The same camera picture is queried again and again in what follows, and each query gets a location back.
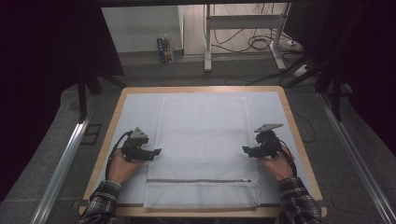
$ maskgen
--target white wall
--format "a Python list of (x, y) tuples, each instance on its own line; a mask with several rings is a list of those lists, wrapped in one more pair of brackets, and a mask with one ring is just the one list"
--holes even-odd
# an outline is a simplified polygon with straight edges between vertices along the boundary
[(174, 49), (183, 49), (181, 8), (170, 7), (104, 7), (108, 30), (117, 52), (158, 50), (157, 38), (165, 31)]

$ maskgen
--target gray carpet floor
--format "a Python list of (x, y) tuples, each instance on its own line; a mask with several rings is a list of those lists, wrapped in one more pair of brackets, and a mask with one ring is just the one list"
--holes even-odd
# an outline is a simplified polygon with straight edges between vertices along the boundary
[[(277, 73), (275, 62), (266, 55), (218, 57), (212, 73), (204, 72), (202, 58), (181, 58), (173, 64), (123, 63), (125, 77), (117, 77), (131, 87), (245, 85), (249, 81)], [(319, 104), (313, 84), (316, 78), (285, 89), (294, 118), (321, 193), (328, 208), (323, 223), (383, 223), (363, 186), (346, 150)], [(47, 223), (76, 223), (80, 200), (106, 135), (121, 89), (100, 79), (102, 92), (88, 93), (96, 98), (91, 125), (101, 125), (97, 141), (84, 136)], [(255, 85), (276, 85), (279, 77)], [(341, 116), (348, 133), (360, 151), (392, 207), (396, 207), (396, 159), (378, 136), (347, 101), (341, 101)], [(78, 122), (78, 91), (73, 86), (62, 95), (62, 104), (46, 137), (7, 198), (0, 205), (0, 223), (28, 223), (50, 182), (59, 159)]]

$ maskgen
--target wooden table frame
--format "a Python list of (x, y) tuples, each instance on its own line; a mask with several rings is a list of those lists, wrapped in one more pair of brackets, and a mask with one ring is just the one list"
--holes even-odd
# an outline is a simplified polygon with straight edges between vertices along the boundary
[[(113, 139), (114, 132), (116, 130), (117, 124), (119, 122), (120, 114), (123, 109), (125, 99), (128, 94), (138, 94), (138, 93), (188, 93), (188, 92), (267, 92), (276, 91), (279, 95), (280, 101), (282, 103), (283, 109), (285, 110), (286, 117), (291, 129), (291, 133), (297, 150), (300, 154), (301, 161), (303, 163), (309, 185), (312, 189), (312, 197), (317, 201), (323, 201), (322, 195), (318, 188), (317, 180), (313, 173), (311, 164), (306, 155), (303, 141), (301, 139), (300, 133), (298, 132), (296, 123), (294, 121), (293, 115), (290, 110), (286, 94), (281, 87), (278, 86), (256, 86), (256, 87), (225, 87), (225, 86), (210, 86), (210, 87), (148, 87), (148, 88), (125, 88), (117, 103), (117, 107), (114, 111), (112, 120), (107, 129), (106, 137), (102, 148), (100, 150), (98, 159), (92, 171), (92, 176), (88, 187), (85, 191), (83, 200), (88, 201), (91, 194), (93, 193), (93, 188), (95, 183), (101, 173), (103, 165), (107, 160), (107, 152), (110, 148), (111, 141)], [(81, 206), (79, 212), (85, 210), (86, 206)], [(327, 215), (327, 208), (322, 205), (322, 216)], [(117, 207), (116, 216), (120, 217), (278, 217), (279, 213), (282, 211), (280, 206), (274, 207), (256, 207), (249, 210), (233, 210), (233, 211), (215, 211), (215, 212), (202, 212), (202, 211), (182, 211), (182, 210), (154, 210), (149, 208), (144, 208), (142, 206), (128, 206), (128, 207)]]

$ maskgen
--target plaid shirt sleeve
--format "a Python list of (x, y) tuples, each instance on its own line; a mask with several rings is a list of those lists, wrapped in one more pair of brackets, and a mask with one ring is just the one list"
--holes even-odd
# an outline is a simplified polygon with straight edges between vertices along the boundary
[(278, 185), (280, 203), (290, 223), (321, 223), (321, 209), (300, 177), (280, 180)]
[(112, 181), (102, 181), (90, 197), (90, 203), (79, 219), (83, 223), (115, 223), (117, 198), (121, 185)]

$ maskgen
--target white cloth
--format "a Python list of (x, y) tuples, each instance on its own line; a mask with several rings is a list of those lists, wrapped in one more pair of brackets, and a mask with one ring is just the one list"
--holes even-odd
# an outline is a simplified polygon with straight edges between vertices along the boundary
[(164, 97), (144, 206), (243, 208), (260, 204), (259, 164), (246, 97)]

